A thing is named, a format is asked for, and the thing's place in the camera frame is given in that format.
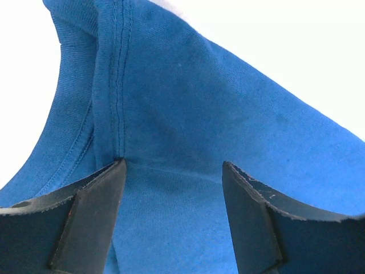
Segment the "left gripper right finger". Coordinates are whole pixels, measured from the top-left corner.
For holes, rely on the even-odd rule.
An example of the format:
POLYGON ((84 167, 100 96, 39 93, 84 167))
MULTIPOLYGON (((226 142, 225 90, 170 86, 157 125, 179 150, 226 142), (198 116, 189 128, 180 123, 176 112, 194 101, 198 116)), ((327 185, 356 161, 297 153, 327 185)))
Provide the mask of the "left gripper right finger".
POLYGON ((364 216, 299 202, 230 162, 222 186, 239 273, 364 272, 364 216))

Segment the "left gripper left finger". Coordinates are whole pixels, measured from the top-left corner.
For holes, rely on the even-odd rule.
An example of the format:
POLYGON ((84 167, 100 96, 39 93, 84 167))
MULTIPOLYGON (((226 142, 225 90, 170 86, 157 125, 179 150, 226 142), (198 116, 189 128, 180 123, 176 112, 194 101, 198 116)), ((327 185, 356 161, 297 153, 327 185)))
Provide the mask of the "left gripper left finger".
POLYGON ((103 273, 126 172, 119 159, 47 195, 1 208, 1 273, 103 273))

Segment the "blue t shirt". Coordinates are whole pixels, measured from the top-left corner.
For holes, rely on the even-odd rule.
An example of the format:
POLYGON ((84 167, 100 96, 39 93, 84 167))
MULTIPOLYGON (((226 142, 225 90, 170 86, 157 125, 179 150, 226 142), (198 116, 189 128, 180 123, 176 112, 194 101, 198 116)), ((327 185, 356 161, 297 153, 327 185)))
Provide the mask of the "blue t shirt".
POLYGON ((239 273, 224 162, 299 202, 364 216, 364 142, 175 13, 151 1, 44 5, 58 85, 1 208, 124 159, 105 273, 239 273))

